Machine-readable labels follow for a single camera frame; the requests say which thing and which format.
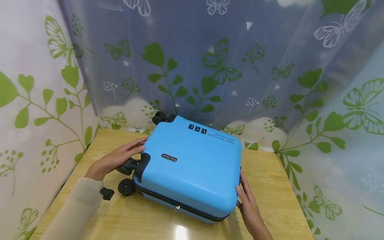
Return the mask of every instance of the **fabric backdrop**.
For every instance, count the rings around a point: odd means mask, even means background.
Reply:
[[[278,154],[316,239],[383,236],[384,2],[59,5],[74,44],[51,56],[77,58],[101,127],[150,133],[161,110],[220,129]]]
[[[0,239],[27,240],[97,121],[55,2],[2,1],[0,32]]]

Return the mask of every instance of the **suitcase zipper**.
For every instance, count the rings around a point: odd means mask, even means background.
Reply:
[[[204,213],[204,212],[201,212],[201,211],[199,211],[199,210],[197,210],[197,209],[194,209],[194,208],[192,208],[192,207],[189,207],[189,206],[187,206],[187,205],[185,205],[185,204],[182,204],[182,203],[179,203],[179,202],[176,202],[176,201],[174,201],[174,200],[172,200],[172,199],[169,199],[169,198],[167,198],[167,197],[165,197],[165,196],[162,196],[162,195],[160,195],[160,194],[157,194],[157,193],[155,193],[155,192],[152,192],[152,191],[150,191],[150,190],[147,190],[147,189],[144,189],[144,188],[142,188],[142,187],[139,187],[136,183],[135,183],[135,188],[136,188],[136,190],[138,190],[139,192],[142,192],[142,193],[144,193],[144,194],[147,194],[147,195],[149,195],[149,196],[151,196],[151,197],[155,197],[155,198],[157,198],[157,199],[159,199],[159,200],[162,200],[162,201],[164,201],[164,202],[166,202],[166,203],[168,203],[168,204],[171,204],[171,205],[173,205],[173,206],[175,206],[177,209],[184,209],[184,210],[186,210],[186,211],[188,211],[188,212],[190,212],[190,213],[192,213],[192,214],[195,214],[195,215],[197,215],[197,216],[199,216],[199,217],[203,217],[203,218],[205,218],[205,219],[208,219],[208,220],[211,220],[211,221],[213,221],[213,222],[220,222],[220,221],[222,221],[222,220],[224,220],[227,216],[225,216],[225,217],[223,217],[223,218],[217,218],[217,217],[214,217],[214,216],[212,216],[212,215],[209,215],[209,214],[206,214],[206,213]]]

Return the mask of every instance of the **detached wheel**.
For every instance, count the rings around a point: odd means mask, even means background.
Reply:
[[[124,179],[119,183],[118,190],[121,195],[127,197],[135,191],[135,184],[132,179]]]

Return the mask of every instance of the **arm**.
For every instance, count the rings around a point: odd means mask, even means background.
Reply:
[[[242,203],[237,201],[236,205],[241,212],[248,232],[254,240],[273,240],[271,233],[264,224],[251,188],[242,172],[240,173],[240,182],[244,190],[242,190],[240,186],[236,186],[236,192]]]
[[[80,178],[41,240],[80,239],[85,225],[100,206],[103,182]]]
[[[80,178],[60,212],[51,222],[41,240],[79,240],[88,220],[96,213],[103,199],[100,190],[106,174],[144,150],[147,138],[134,140],[95,162],[85,177]]]

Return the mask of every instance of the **wooden table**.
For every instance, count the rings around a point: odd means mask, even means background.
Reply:
[[[144,134],[101,129],[68,181],[39,223],[31,240],[40,239],[63,206],[76,181],[89,167],[117,147]],[[287,174],[273,153],[243,149],[242,171],[246,176],[261,215],[273,239],[313,239]],[[176,210],[144,199],[139,194],[123,197],[117,187],[125,175],[114,171],[104,185],[115,191],[111,201],[102,201],[83,234],[86,240],[251,240],[241,214],[235,210],[222,222],[207,225]]]

